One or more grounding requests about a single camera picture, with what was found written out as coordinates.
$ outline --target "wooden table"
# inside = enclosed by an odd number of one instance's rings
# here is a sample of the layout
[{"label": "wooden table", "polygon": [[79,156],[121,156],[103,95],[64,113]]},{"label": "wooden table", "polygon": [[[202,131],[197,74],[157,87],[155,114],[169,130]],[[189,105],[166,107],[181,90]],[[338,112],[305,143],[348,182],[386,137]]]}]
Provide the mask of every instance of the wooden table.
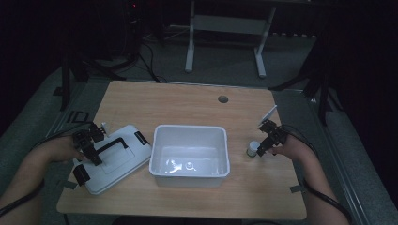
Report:
[{"label": "wooden table", "polygon": [[[228,97],[220,103],[219,96]],[[161,124],[220,126],[227,132],[231,172],[220,187],[158,187],[148,163],[100,194],[84,186],[64,188],[61,213],[114,214],[195,218],[303,219],[298,180],[290,159],[265,154],[248,157],[250,141],[262,142],[262,116],[274,106],[263,89],[205,85],[111,82],[95,123],[106,122],[111,132],[135,125],[150,143]],[[271,120],[280,123],[278,113]],[[70,181],[75,182],[71,174]]]}]

